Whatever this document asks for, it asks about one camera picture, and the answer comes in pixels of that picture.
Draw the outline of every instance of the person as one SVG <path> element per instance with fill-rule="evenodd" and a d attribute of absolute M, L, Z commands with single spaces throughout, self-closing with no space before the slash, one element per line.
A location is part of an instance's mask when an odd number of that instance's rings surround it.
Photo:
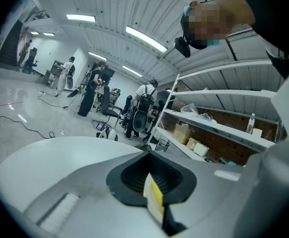
<path fill-rule="evenodd" d="M 96 69 L 91 71 L 91 75 L 86 87 L 86 94 L 84 96 L 83 101 L 81 102 L 78 114 L 82 117 L 86 117 L 88 112 L 91 110 L 92 105 L 94 103 L 95 98 L 95 90 L 96 87 L 100 84 L 103 84 L 104 81 L 100 82 L 102 71 L 105 69 L 106 63 L 104 61 L 100 61 L 97 64 Z"/>
<path fill-rule="evenodd" d="M 152 94 L 154 89 L 157 88 L 157 87 L 158 87 L 158 82 L 155 79 L 152 79 L 150 81 L 150 84 L 147 85 L 147 93 L 148 94 Z M 139 89 L 135 93 L 136 93 L 136 95 L 134 96 L 133 99 L 134 100 L 139 100 L 140 96 L 145 93 L 145 85 L 141 85 L 139 87 Z M 157 92 L 156 91 L 153 93 L 152 97 L 153 97 L 153 100 L 156 101 L 156 97 L 157 97 Z M 132 118 L 127 122 L 128 125 L 127 125 L 127 128 L 126 128 L 126 133 L 124 134 L 124 136 L 127 139 L 131 138 L 132 131 L 134 131 L 133 138 L 138 138 L 139 137 L 139 133 L 133 129 L 134 114 L 135 114 L 135 112 L 133 113 Z"/>
<path fill-rule="evenodd" d="M 55 92 L 55 97 L 61 96 L 61 93 L 63 92 L 65 85 L 67 83 L 68 72 L 70 68 L 74 65 L 74 61 L 75 61 L 75 57 L 71 57 L 69 61 L 67 61 L 60 67 L 61 73 L 59 76 L 59 81 L 58 81 L 57 89 Z"/>
<path fill-rule="evenodd" d="M 25 59 L 26 54 L 28 53 L 29 47 L 32 43 L 32 40 L 29 40 L 29 42 L 25 43 L 22 51 L 19 53 L 20 59 L 19 62 L 17 63 L 17 66 L 20 67 L 23 60 Z"/>
<path fill-rule="evenodd" d="M 196 49 L 215 45 L 238 24 L 248 24 L 287 59 L 287 66 L 268 53 L 285 79 L 289 75 L 289 0 L 193 1 L 184 8 L 181 25 L 187 42 Z"/>

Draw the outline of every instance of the concrete floor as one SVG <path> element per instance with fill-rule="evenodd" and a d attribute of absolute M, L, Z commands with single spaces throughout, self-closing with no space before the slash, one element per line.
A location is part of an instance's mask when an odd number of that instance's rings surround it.
<path fill-rule="evenodd" d="M 37 99 L 40 91 L 49 94 L 55 92 L 53 89 L 35 82 L 0 79 L 0 105 L 11 103 L 11 105 L 0 106 L 0 116 L 20 121 L 18 115 L 21 115 L 27 121 L 25 125 L 29 129 L 37 130 L 45 137 L 49 136 L 50 131 L 55 133 L 55 137 L 94 137 L 97 130 L 93 128 L 92 120 L 108 119 L 95 112 L 90 112 L 85 118 L 79 116 L 77 114 L 79 97 L 67 109 L 49 106 Z M 67 98 L 68 94 L 69 92 L 64 91 L 61 98 L 48 95 L 43 95 L 41 98 L 52 105 L 67 106 L 73 99 Z M 116 119 L 111 118 L 109 124 L 114 125 L 115 122 Z M 116 130 L 119 142 L 133 146 L 142 143 L 141 138 L 127 140 L 119 124 Z M 20 123 L 0 118 L 0 163 L 18 149 L 39 140 L 44 139 L 36 132 L 26 130 Z"/>

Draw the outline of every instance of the cardboard box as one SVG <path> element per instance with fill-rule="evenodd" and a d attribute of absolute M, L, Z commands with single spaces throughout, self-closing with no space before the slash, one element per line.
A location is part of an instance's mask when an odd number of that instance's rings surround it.
<path fill-rule="evenodd" d="M 177 124 L 173 132 L 173 138 L 175 138 L 181 144 L 186 144 L 191 134 L 191 130 L 188 126 Z"/>
<path fill-rule="evenodd" d="M 194 153 L 197 153 L 199 156 L 205 156 L 209 148 L 201 143 L 197 143 L 194 148 Z"/>
<path fill-rule="evenodd" d="M 194 150 L 195 146 L 197 143 L 200 143 L 198 140 L 194 139 L 194 138 L 190 138 L 186 147 L 189 149 L 189 150 Z"/>

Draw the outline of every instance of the fluorescent light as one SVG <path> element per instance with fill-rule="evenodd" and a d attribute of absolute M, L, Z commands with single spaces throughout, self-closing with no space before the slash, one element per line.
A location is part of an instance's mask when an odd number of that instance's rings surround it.
<path fill-rule="evenodd" d="M 96 54 L 91 53 L 91 52 L 88 52 L 88 53 L 91 54 L 91 55 L 94 56 L 94 57 L 97 57 L 97 58 L 100 58 L 100 59 L 103 59 L 103 60 L 107 61 L 107 58 L 101 57 L 101 56 L 96 55 Z"/>
<path fill-rule="evenodd" d="M 139 73 L 133 71 L 132 69 L 129 69 L 128 67 L 125 67 L 124 65 L 122 67 L 127 69 L 127 70 L 129 70 L 129 71 L 131 71 L 131 72 L 133 72 L 134 74 L 138 75 L 139 77 L 142 77 L 142 75 L 140 75 Z"/>
<path fill-rule="evenodd" d="M 89 22 L 96 22 L 96 18 L 94 16 L 86 16 L 86 15 L 66 15 L 68 19 L 72 20 L 81 20 L 81 21 L 89 21 Z"/>
<path fill-rule="evenodd" d="M 138 38 L 140 38 L 141 40 L 147 42 L 148 44 L 152 45 L 154 48 L 158 49 L 159 51 L 165 53 L 168 49 L 166 47 L 164 47 L 163 45 L 161 45 L 160 43 L 158 43 L 157 41 L 153 40 L 152 38 L 150 38 L 149 36 L 140 33 L 139 31 L 127 26 L 125 28 L 125 31 L 129 34 L 132 34 Z"/>

